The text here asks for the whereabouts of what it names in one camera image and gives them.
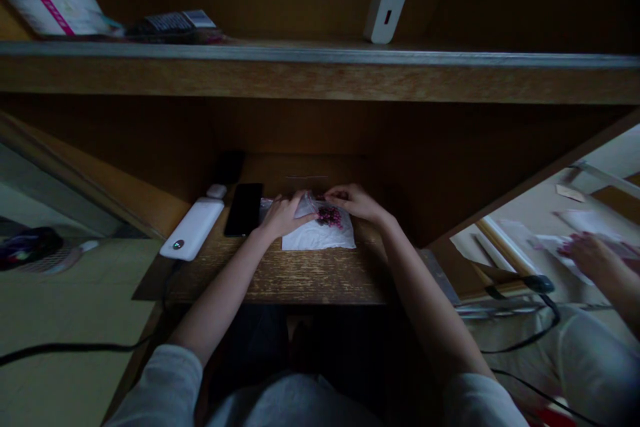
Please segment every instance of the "person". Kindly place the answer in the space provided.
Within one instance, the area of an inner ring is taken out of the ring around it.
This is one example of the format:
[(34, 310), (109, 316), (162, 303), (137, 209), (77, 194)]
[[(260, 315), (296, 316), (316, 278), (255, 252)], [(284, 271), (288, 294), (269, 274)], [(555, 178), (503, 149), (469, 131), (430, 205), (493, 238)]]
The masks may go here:
[[(116, 426), (193, 425), (207, 365), (231, 325), (267, 248), (315, 214), (294, 218), (303, 192), (278, 196), (264, 222), (187, 312), (169, 341), (149, 359), (138, 384), (108, 421)], [(362, 187), (340, 185), (328, 202), (368, 220), (381, 234), (395, 287), (419, 343), (443, 388), (445, 418), (453, 426), (526, 426), (496, 381), (473, 337), (419, 257), (397, 220)], [(216, 406), (208, 426), (380, 425), (381, 420), (321, 378), (282, 372), (231, 393)]]
[[(588, 232), (574, 234), (564, 254), (601, 290), (636, 339), (640, 340), (640, 276), (631, 266)], [(566, 399), (576, 425), (625, 425), (638, 401), (640, 357), (598, 319), (573, 306), (559, 306), (561, 321), (530, 346), (501, 354), (487, 354), (492, 369), (514, 375), (550, 396)], [(551, 324), (553, 312), (469, 323), (475, 341), (495, 351), (530, 338)], [(540, 412), (546, 399), (516, 379), (499, 381), (526, 413)]]

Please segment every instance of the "gray pants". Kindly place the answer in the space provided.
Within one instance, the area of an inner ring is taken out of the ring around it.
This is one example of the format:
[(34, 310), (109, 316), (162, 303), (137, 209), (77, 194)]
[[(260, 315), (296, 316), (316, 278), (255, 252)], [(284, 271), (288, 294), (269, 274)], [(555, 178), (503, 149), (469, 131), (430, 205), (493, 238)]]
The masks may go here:
[[(638, 400), (640, 357), (587, 312), (569, 306), (559, 309), (560, 324), (538, 342), (506, 354), (486, 354), (485, 359), (489, 367), (550, 396), (564, 397), (576, 412), (610, 425)], [(539, 332), (552, 319), (551, 309), (544, 308), (468, 326), (481, 350), (500, 350)], [(536, 411), (548, 404), (520, 382), (498, 374), (496, 378), (521, 407)]]

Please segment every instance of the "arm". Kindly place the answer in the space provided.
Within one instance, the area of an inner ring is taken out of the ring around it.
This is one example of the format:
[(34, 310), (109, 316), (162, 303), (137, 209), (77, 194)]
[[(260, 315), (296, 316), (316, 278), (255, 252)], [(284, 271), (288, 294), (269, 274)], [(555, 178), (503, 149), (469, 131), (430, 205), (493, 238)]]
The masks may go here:
[(380, 231), (402, 304), (442, 384), (464, 372), (495, 379), (467, 327), (397, 220), (359, 185), (334, 187), (325, 197), (350, 214), (373, 222)]
[(291, 201), (282, 199), (280, 195), (273, 201), (265, 221), (251, 232), (231, 261), (193, 304), (171, 335), (169, 344), (191, 350), (203, 366), (207, 364), (238, 312), (267, 248), (278, 237), (317, 218), (315, 214), (293, 218), (303, 193), (296, 192)]
[(593, 280), (640, 340), (640, 276), (594, 235), (584, 233), (571, 237), (569, 257)]

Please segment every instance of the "white tissue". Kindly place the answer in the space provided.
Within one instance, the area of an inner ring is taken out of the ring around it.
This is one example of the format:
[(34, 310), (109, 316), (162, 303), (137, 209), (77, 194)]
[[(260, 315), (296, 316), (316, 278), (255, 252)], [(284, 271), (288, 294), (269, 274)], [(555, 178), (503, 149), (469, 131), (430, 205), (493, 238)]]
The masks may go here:
[[(320, 206), (333, 207), (324, 201), (316, 200), (315, 202)], [(341, 208), (338, 208), (338, 212), (340, 212), (342, 229), (335, 226), (322, 226), (312, 220), (282, 237), (282, 250), (322, 250), (335, 247), (354, 249), (355, 240), (353, 239), (351, 218)]]

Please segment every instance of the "white sleeve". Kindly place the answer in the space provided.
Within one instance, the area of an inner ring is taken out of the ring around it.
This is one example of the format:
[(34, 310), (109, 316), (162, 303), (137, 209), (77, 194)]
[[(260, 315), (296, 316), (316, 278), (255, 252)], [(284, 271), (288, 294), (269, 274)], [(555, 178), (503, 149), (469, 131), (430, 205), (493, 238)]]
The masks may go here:
[(444, 391), (445, 418), (456, 427), (528, 427), (509, 393), (493, 379), (460, 374)]
[(161, 345), (105, 427), (192, 426), (201, 382), (202, 365), (193, 352)]

